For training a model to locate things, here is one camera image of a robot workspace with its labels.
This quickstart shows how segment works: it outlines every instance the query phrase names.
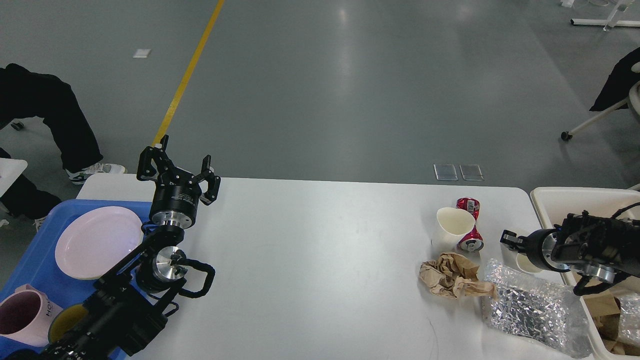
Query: chair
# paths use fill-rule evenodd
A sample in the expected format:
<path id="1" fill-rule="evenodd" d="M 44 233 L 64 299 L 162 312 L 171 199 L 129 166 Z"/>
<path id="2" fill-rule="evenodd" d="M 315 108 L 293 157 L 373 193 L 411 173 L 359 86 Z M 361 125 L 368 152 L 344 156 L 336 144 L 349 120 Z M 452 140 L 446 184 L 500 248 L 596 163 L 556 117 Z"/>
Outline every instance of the chair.
<path id="1" fill-rule="evenodd" d="M 632 66 L 631 67 L 631 71 L 640 74 L 640 62 L 636 63 L 634 66 Z M 576 126 L 575 128 L 573 128 L 573 129 L 571 129 L 569 131 L 563 131 L 560 134 L 560 138 L 562 138 L 562 140 L 564 140 L 564 141 L 571 140 L 573 138 L 573 136 L 576 133 L 578 133 L 579 131 L 584 130 L 586 127 L 588 127 L 589 125 L 592 125 L 596 121 L 604 119 L 608 114 L 612 113 L 614 110 L 617 110 L 621 106 L 624 106 L 626 104 L 629 105 L 629 110 L 631 111 L 631 113 L 634 114 L 634 116 L 636 116 L 636 117 L 640 116 L 640 115 L 638 115 L 638 112 L 640 111 L 640 102 L 638 100 L 638 86 L 640 86 L 640 81 L 638 81 L 634 86 L 631 86 L 631 89 L 629 90 L 629 96 L 626 99 L 623 99 L 621 101 L 616 102 L 612 106 L 610 106 L 607 109 L 601 111 L 600 113 L 598 113 L 594 117 L 592 117 L 592 118 L 588 119 L 587 121 L 581 123 L 580 125 Z"/>

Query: white sneaker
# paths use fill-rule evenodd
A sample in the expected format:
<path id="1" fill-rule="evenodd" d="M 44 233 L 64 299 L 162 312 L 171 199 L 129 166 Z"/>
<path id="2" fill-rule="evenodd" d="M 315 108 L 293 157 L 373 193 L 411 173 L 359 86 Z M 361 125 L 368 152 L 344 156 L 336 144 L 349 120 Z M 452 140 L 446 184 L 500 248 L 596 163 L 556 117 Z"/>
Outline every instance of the white sneaker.
<path id="1" fill-rule="evenodd" d="M 37 218 L 33 221 L 33 225 L 36 227 L 36 233 L 40 230 L 42 224 L 44 224 L 44 220 L 47 220 L 47 217 Z"/>
<path id="2" fill-rule="evenodd" d="M 127 172 L 127 169 L 118 164 L 105 164 L 105 163 L 95 163 L 90 167 L 84 168 L 78 172 L 70 172 L 65 169 L 67 175 L 69 176 L 69 180 L 76 185 L 82 185 L 87 180 L 88 177 L 98 173 L 105 174 L 124 174 Z"/>

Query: person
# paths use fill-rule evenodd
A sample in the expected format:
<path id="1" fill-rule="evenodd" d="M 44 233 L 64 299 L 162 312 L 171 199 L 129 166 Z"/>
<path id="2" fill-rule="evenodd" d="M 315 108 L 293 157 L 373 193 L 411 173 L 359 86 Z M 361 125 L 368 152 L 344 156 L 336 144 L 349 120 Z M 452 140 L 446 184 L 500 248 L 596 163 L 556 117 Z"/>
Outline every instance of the person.
<path id="1" fill-rule="evenodd" d="M 589 111 L 603 111 L 613 106 L 618 101 L 624 100 L 629 96 L 629 90 L 635 83 L 640 81 L 640 74 L 634 72 L 631 68 L 640 62 L 640 47 L 628 53 L 613 67 L 607 81 L 605 82 L 600 94 L 596 98 L 593 106 Z M 624 104 L 619 109 L 627 109 L 628 105 Z"/>
<path id="2" fill-rule="evenodd" d="M 98 142 L 71 86 L 50 74 L 30 72 L 11 63 L 0 67 L 0 129 L 14 119 L 41 117 L 60 149 L 62 168 L 77 185 L 96 173 L 123 174 L 117 164 L 102 163 Z M 11 156 L 0 147 L 0 158 Z M 34 220 L 36 230 L 60 198 L 39 190 L 26 176 L 20 177 L 0 197 L 0 202 L 14 216 Z"/>

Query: paper cup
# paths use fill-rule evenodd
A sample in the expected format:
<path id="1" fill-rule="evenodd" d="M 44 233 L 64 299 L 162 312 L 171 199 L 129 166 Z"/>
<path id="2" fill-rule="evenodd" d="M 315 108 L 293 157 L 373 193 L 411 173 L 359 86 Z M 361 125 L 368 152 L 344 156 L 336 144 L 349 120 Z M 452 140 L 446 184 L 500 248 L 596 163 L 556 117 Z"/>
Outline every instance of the paper cup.
<path id="1" fill-rule="evenodd" d="M 518 268 L 523 272 L 536 273 L 542 271 L 541 268 L 533 265 L 531 263 L 531 260 L 529 260 L 529 258 L 524 254 L 516 255 L 516 264 L 518 265 Z"/>
<path id="2" fill-rule="evenodd" d="M 49 327 L 62 308 L 29 284 L 0 303 L 0 336 L 34 347 L 49 343 Z"/>
<path id="3" fill-rule="evenodd" d="M 442 208 L 436 213 L 431 246 L 436 253 L 454 251 L 464 235 L 473 230 L 476 219 L 467 210 Z"/>

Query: white plate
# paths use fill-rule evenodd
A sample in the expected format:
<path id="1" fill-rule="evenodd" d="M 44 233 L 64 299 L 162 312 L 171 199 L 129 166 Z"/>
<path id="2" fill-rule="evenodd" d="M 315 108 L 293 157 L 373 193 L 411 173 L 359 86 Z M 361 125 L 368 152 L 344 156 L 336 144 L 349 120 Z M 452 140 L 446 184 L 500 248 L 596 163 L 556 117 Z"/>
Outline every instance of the white plate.
<path id="1" fill-rule="evenodd" d="M 56 263 L 80 280 L 97 279 L 142 242 L 140 218 L 120 206 L 91 210 L 60 235 Z"/>

